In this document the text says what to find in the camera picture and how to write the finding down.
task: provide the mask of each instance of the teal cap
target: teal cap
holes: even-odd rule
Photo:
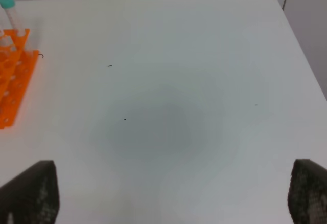
[[[15,7],[15,0],[0,0],[0,5],[4,9]]]

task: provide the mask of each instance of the table surface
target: table surface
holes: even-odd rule
[[[327,103],[277,0],[17,9],[44,59],[0,184],[52,159],[57,223],[292,222],[294,160],[327,166]]]

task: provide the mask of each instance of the test tube rack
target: test tube rack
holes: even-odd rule
[[[4,32],[13,45],[0,47],[0,129],[13,125],[38,57],[37,50],[24,51],[29,29],[20,37],[14,29]]]

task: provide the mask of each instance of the test tube cap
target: test tube cap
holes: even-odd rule
[[[0,5],[3,9],[15,7],[15,0],[0,0]]]

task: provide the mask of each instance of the white table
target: white table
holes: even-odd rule
[[[57,223],[292,222],[294,160],[327,166],[327,103],[277,0],[17,7],[44,59],[0,131],[1,184],[54,159]]]

